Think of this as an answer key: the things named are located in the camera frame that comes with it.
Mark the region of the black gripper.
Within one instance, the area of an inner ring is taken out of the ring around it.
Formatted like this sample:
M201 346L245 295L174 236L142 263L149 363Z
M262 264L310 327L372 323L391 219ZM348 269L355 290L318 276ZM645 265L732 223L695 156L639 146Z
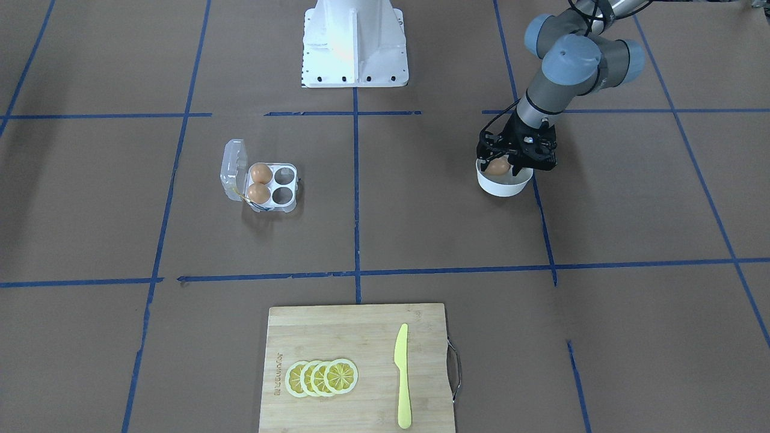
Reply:
M530 127L516 113L511 114L500 134L486 129L479 132L476 158L479 170L486 170L493 159L506 157L511 175L518 176L523 169L550 171L556 167L556 129L549 121L539 127Z

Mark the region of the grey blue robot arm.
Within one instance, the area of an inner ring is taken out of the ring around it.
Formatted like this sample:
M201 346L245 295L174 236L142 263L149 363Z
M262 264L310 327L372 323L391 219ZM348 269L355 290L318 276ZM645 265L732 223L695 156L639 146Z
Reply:
M556 167L556 121L578 96L632 82L645 66L638 42L608 40L603 33L615 22L643 11L647 1L570 1L558 16L542 14L528 25L525 46L541 68L523 96L508 109L500 134L479 132L476 158L489 173L505 160L512 173Z

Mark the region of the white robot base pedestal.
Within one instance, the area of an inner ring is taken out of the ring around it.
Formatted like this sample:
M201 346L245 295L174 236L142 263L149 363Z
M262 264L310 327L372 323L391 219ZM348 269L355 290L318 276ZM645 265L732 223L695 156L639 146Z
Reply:
M408 85L404 14L390 1L318 1L303 25L304 88Z

